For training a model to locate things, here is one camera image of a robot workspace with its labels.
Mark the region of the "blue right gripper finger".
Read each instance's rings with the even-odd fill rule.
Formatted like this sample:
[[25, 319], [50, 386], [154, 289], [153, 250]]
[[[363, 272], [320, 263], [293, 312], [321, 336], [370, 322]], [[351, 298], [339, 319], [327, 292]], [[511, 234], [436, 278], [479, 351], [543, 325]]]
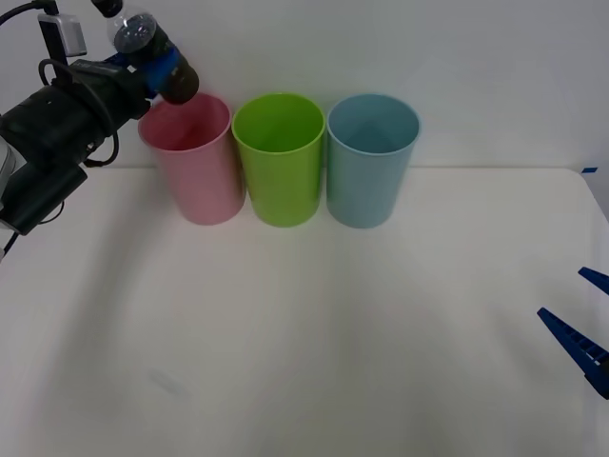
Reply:
[[583, 372], [584, 378], [604, 399], [608, 398], [608, 351], [546, 308], [537, 312], [562, 348]]
[[581, 268], [578, 274], [589, 281], [596, 288], [603, 291], [605, 294], [609, 294], [609, 276], [590, 268]]

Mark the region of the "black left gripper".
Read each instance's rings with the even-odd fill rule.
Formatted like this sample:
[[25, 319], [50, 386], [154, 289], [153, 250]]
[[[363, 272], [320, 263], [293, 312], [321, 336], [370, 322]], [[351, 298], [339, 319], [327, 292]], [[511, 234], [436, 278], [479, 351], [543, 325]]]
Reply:
[[129, 61], [115, 53], [104, 61], [78, 59], [69, 67], [104, 102], [115, 127], [138, 120], [150, 109], [148, 93], [173, 94], [179, 87], [173, 81], [180, 53], [170, 47], [163, 55], [142, 65], [142, 73], [130, 71]]

